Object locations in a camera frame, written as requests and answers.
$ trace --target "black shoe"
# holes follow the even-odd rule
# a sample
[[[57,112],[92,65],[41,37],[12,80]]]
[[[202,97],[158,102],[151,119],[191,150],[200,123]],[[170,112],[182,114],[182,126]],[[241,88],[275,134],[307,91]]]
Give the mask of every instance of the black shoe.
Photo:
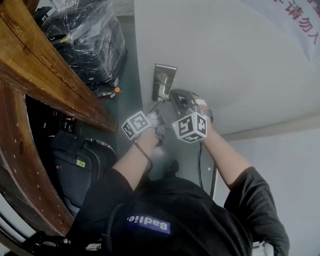
[[[177,176],[178,171],[179,171],[179,162],[177,160],[174,160],[170,163],[168,169],[164,172],[163,177],[174,178]]]

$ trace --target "qr-like pattern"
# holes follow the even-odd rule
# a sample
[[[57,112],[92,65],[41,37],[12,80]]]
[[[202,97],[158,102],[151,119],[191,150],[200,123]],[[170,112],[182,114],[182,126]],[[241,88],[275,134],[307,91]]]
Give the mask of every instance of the qr-like pattern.
[[[202,133],[203,135],[206,135],[206,120],[201,117],[200,115],[197,115],[197,130],[198,132]]]
[[[203,139],[203,137],[198,135],[198,134],[196,134],[196,133],[193,133],[193,134],[183,138],[183,140],[185,140],[186,142],[196,142],[196,141],[199,141],[201,139]]]
[[[135,135],[134,131],[131,129],[130,125],[127,122],[122,127],[122,129],[124,130],[125,134],[129,137],[129,139],[131,139]]]
[[[129,122],[132,124],[133,128],[136,130],[137,133],[147,127],[148,121],[146,120],[145,116],[141,113],[138,113],[134,117],[132,117]]]
[[[193,131],[192,117],[188,116],[178,122],[179,134],[183,136]]]

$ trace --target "black t-shirt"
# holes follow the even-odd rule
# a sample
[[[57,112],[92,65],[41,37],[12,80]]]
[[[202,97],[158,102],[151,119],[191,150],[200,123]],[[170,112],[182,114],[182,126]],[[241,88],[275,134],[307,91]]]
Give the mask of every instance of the black t-shirt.
[[[269,185],[253,167],[234,183],[224,208],[181,178],[151,181],[133,192],[112,169],[90,187],[67,237],[77,248],[96,242],[113,211],[116,255],[251,255],[253,242],[262,241],[276,256],[289,253]]]

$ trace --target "black and white marker cube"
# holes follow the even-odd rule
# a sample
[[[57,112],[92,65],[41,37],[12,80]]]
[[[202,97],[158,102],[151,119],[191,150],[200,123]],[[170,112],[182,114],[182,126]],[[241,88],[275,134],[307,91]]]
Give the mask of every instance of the black and white marker cube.
[[[148,127],[150,123],[142,111],[129,117],[121,126],[130,141]]]
[[[207,137],[207,119],[197,112],[175,121],[172,126],[181,141],[193,143]]]

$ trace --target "curved wooden furniture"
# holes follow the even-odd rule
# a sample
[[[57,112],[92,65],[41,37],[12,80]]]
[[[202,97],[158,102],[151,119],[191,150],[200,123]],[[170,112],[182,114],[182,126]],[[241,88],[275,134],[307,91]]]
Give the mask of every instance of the curved wooden furniture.
[[[35,210],[35,215],[53,232],[65,235],[73,217],[52,186],[38,155],[29,126],[25,94],[100,129],[117,130],[115,119],[50,44],[23,1],[3,0],[0,3],[3,167]]]

